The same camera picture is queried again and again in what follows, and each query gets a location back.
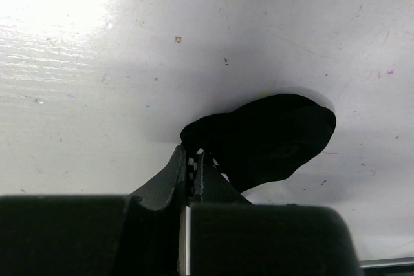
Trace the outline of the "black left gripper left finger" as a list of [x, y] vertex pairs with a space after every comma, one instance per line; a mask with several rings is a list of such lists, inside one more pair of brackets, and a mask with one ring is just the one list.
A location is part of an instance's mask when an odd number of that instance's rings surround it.
[[1, 197], [2, 275], [184, 275], [186, 153], [128, 195]]

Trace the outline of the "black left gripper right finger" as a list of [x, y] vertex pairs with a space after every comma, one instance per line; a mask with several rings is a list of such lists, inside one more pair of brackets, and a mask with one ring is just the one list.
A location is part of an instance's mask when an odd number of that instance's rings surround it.
[[190, 205], [192, 275], [359, 275], [346, 223], [318, 206], [255, 205], [198, 159]]

